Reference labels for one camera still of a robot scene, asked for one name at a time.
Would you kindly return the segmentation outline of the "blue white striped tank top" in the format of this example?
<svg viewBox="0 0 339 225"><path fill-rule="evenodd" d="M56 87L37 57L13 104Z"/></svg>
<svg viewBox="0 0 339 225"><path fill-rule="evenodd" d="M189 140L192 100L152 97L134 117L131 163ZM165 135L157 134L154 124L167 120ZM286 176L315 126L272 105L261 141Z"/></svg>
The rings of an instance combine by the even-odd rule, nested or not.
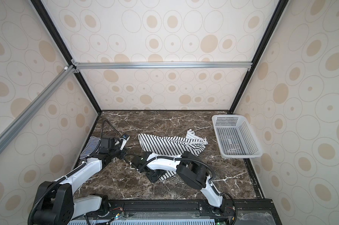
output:
<svg viewBox="0 0 339 225"><path fill-rule="evenodd" d="M81 152L79 159L83 160L84 158L88 157L92 153L96 152L99 147L99 142L100 142L100 138L91 136L86 146L84 147L84 150Z"/></svg>

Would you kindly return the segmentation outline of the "black white striped tank top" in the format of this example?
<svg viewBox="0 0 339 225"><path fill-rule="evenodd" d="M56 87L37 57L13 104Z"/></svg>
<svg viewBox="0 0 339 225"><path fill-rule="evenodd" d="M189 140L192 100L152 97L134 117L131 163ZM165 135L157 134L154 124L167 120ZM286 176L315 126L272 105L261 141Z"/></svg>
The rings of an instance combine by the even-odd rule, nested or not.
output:
<svg viewBox="0 0 339 225"><path fill-rule="evenodd" d="M181 156L184 152L190 152L197 157L208 144L206 138L197 136L192 129L187 131L185 137L139 134L138 140L144 152L166 156Z"/></svg>

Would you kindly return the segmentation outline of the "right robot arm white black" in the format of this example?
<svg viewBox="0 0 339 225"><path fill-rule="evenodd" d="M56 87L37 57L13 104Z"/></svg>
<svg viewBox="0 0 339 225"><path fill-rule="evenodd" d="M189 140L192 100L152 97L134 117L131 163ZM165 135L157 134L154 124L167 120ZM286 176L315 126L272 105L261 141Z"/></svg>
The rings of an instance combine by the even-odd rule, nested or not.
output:
<svg viewBox="0 0 339 225"><path fill-rule="evenodd" d="M188 151L177 156L145 152L142 156L134 155L129 164L144 173L151 183L160 180L167 172L174 172L187 186L200 190L216 214L225 211L226 200L213 183L214 170Z"/></svg>

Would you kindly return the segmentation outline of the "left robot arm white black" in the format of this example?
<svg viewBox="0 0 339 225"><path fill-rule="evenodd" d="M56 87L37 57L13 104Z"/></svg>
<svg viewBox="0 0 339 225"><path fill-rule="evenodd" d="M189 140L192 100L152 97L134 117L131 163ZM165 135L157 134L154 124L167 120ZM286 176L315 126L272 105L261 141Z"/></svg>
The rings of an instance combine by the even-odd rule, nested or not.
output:
<svg viewBox="0 0 339 225"><path fill-rule="evenodd" d="M74 193L114 158L122 159L129 135L119 139L101 138L99 152L92 153L68 174L55 181L45 181L37 189L28 216L29 225L67 225L71 220L94 212L105 217L110 212L107 196L89 195L75 200Z"/></svg>

